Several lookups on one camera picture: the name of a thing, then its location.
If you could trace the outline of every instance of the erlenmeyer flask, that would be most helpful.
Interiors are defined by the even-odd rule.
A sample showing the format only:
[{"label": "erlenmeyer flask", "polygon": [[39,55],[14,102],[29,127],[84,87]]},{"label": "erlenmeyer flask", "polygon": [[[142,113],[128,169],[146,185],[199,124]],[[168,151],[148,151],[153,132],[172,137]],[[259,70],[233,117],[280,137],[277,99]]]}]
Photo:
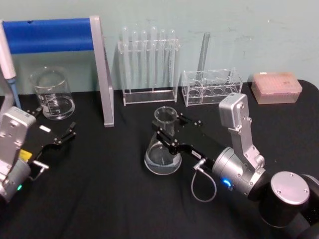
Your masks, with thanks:
[{"label": "erlenmeyer flask", "polygon": [[[177,112],[172,107],[161,107],[155,110],[155,119],[171,136],[174,135],[174,122],[177,120]],[[181,164],[181,154],[172,155],[163,144],[153,135],[144,159],[146,167],[158,175],[169,175],[175,172]]]}]

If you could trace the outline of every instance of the gray cable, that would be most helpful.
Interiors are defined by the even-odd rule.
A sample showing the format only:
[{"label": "gray cable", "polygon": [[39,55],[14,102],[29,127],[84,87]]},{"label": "gray cable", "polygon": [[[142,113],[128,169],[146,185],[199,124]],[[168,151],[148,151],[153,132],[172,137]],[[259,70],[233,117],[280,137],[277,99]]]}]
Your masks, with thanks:
[{"label": "gray cable", "polygon": [[217,186],[216,186],[215,180],[214,180],[210,175],[208,175],[207,173],[205,173],[202,168],[199,168],[199,171],[200,171],[202,174],[204,174],[206,177],[208,177],[208,178],[213,182],[214,190],[215,190],[215,191],[214,191],[214,195],[213,195],[210,199],[208,199],[208,200],[199,199],[199,198],[195,195],[195,193],[194,193],[194,181],[195,181],[195,177],[196,177],[197,170],[195,171],[194,176],[193,176],[193,179],[192,179],[192,181],[191,181],[191,187],[190,187],[191,193],[193,194],[194,198],[196,198],[198,201],[200,201],[200,202],[202,202],[202,203],[208,203],[208,202],[212,201],[212,200],[216,197],[216,194],[217,194]]}]

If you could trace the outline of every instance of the light green wall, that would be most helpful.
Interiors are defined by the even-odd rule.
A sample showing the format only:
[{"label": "light green wall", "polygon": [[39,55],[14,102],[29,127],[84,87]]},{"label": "light green wall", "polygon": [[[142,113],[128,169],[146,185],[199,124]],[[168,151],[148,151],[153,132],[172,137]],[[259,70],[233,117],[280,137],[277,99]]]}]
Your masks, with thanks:
[{"label": "light green wall", "polygon": [[[1,0],[4,20],[99,15],[110,69],[122,26],[174,28],[181,43],[180,70],[196,70],[203,33],[210,31],[206,69],[236,66],[243,80],[260,71],[293,71],[319,86],[319,3],[316,0]],[[93,90],[91,52],[17,55],[18,90],[40,65],[66,67],[72,91]],[[119,87],[112,72],[115,88]]]}]

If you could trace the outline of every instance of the white label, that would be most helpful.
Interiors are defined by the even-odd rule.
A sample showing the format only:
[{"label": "white label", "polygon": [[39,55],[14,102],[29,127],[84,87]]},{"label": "white label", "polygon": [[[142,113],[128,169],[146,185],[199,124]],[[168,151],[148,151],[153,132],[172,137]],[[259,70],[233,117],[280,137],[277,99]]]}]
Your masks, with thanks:
[{"label": "white label", "polygon": [[43,125],[40,125],[39,128],[40,128],[41,130],[44,130],[44,131],[48,132],[48,133],[50,133],[50,131],[51,131],[50,128],[47,128],[47,127],[45,127],[45,126],[43,126]]},{"label": "white label", "polygon": [[194,150],[191,151],[191,154],[194,155],[195,157],[201,159],[201,156],[199,153],[196,153]]}]

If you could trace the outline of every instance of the test tube rack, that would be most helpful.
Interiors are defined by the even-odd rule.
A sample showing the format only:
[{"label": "test tube rack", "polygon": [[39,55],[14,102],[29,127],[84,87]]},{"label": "test tube rack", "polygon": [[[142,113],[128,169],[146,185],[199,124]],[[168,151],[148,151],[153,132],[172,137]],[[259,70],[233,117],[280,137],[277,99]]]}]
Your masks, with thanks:
[{"label": "test tube rack", "polygon": [[140,33],[127,27],[118,42],[123,102],[177,102],[180,45],[175,31],[152,27]]},{"label": "test tube rack", "polygon": [[236,68],[205,71],[210,33],[204,33],[197,71],[182,72],[182,95],[186,107],[218,104],[230,93],[240,93],[243,82]]}]

